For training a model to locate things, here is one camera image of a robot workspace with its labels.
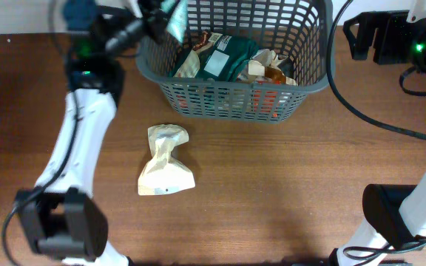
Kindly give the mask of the small teal snack packet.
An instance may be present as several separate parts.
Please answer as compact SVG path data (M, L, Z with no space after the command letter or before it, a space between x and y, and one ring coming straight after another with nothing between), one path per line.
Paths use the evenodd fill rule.
M187 0L164 0L160 8L169 15L169 23L166 31L174 37L179 44L183 43L187 20L188 20Z

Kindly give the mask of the green Nescafe coffee bag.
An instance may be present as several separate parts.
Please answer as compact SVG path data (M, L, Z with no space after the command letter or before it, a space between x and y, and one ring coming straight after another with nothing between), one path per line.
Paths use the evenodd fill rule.
M182 51L169 75L232 82L258 50L249 38L203 31L197 43Z

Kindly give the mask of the beige brown bag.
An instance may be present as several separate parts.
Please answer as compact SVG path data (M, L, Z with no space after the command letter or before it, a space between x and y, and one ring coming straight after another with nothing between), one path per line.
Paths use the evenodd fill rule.
M247 61L236 81L297 86L297 81L292 78L293 74L294 64L288 56L262 49Z

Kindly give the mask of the orange biscuit package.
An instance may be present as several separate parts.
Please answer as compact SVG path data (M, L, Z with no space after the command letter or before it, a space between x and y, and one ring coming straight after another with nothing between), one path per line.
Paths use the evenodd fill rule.
M291 96L290 92L256 89L251 92L248 110L258 113L260 118L278 120L284 112Z

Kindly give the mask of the beige paper pouch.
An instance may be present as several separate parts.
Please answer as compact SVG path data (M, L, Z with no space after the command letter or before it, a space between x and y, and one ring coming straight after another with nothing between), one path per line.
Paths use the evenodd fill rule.
M189 141L188 132L174 124L151 126L147 132L152 159L138 178L138 194L159 196L194 188L192 171L172 154L178 146Z

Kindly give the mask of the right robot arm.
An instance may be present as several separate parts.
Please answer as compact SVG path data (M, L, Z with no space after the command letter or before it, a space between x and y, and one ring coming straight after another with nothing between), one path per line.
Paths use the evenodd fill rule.
M333 94L348 111L366 123L426 141L426 134L368 117L339 93L331 69L334 34L351 2L347 0L343 4L328 36L326 72ZM388 254L407 253L426 246L426 172L418 185L368 185L363 194L362 207L365 218L351 239L333 251L330 256L333 265L378 265Z

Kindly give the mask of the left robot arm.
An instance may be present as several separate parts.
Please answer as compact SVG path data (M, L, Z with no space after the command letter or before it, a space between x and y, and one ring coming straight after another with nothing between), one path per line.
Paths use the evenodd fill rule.
M130 265L108 240L93 202L94 171L118 110L125 72L119 63L144 37L163 42L185 1L140 1L140 16L95 1L67 1L62 14L71 45L64 54L66 111L51 158L34 188L18 191L18 217L30 250L67 265Z

